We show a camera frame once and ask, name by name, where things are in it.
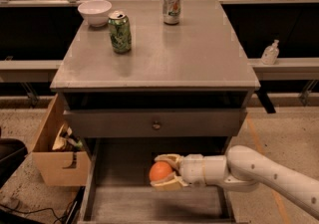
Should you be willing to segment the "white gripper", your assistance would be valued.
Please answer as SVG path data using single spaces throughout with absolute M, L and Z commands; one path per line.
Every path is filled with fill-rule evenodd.
M 155 162 L 163 161 L 168 163 L 172 169 L 179 170 L 179 175 L 174 171 L 166 178 L 152 181 L 151 186 L 156 191 L 175 191 L 189 185 L 204 185 L 203 156 L 201 154 L 190 154 L 182 157 L 179 154 L 160 154 Z

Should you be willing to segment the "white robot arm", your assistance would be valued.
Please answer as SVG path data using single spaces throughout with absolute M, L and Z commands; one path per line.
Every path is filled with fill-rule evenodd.
M 250 192 L 260 183 L 277 191 L 314 218 L 319 218 L 319 181 L 280 165 L 242 145 L 225 155 L 161 154 L 149 178 L 158 191 L 202 185 Z

